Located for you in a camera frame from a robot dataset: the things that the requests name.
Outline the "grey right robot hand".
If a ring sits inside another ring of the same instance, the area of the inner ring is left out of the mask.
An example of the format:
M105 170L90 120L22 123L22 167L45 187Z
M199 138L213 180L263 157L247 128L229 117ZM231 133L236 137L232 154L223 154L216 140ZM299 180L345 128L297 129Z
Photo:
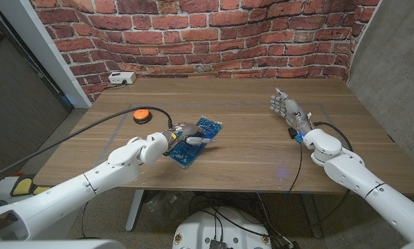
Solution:
M270 109L282 116L286 123L298 132L301 139L310 132L313 127L309 122L308 115L300 105L290 98L284 91L276 88L276 95L271 96Z

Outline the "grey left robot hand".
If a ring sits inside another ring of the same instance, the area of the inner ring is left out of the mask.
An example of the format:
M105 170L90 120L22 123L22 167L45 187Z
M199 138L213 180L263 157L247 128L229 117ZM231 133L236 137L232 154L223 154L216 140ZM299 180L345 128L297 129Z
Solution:
M214 138L202 138L196 137L196 133L205 133L206 130L198 127L193 123L176 123L168 130L162 132L162 134L168 140L168 149L163 154L168 156L174 147L181 141L185 141L189 145L201 145L206 143L216 142Z

